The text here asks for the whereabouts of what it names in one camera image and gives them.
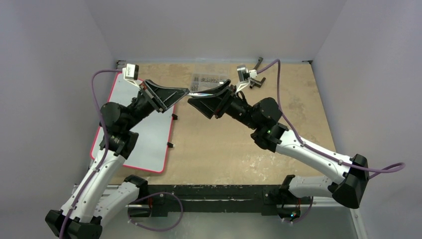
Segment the gray wall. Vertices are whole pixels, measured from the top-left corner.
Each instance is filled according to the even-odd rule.
[[[345,0],[87,0],[113,56],[311,60]]]
[[[337,149],[375,168],[407,164],[369,182],[370,238],[420,237],[421,11],[420,0],[348,0],[313,63]]]
[[[1,1],[0,22],[1,237],[46,238],[46,213],[87,169],[89,79],[112,56],[83,0]],[[98,78],[102,100],[111,79]]]

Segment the wooden table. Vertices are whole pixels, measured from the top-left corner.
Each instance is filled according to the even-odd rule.
[[[230,79],[237,83],[236,66],[230,64]],[[186,87],[195,64],[139,64],[139,76],[168,87]],[[259,75],[266,77],[262,88],[245,89],[250,105],[276,96],[277,66]],[[120,184],[130,174],[149,184],[281,184],[286,175],[318,176],[319,172],[290,157],[256,146],[251,129],[224,115],[208,119],[187,103],[176,105],[179,120],[173,122],[167,165],[162,174],[122,167],[111,180]],[[281,103],[284,114],[302,137],[334,150],[331,133],[309,64],[282,64]]]

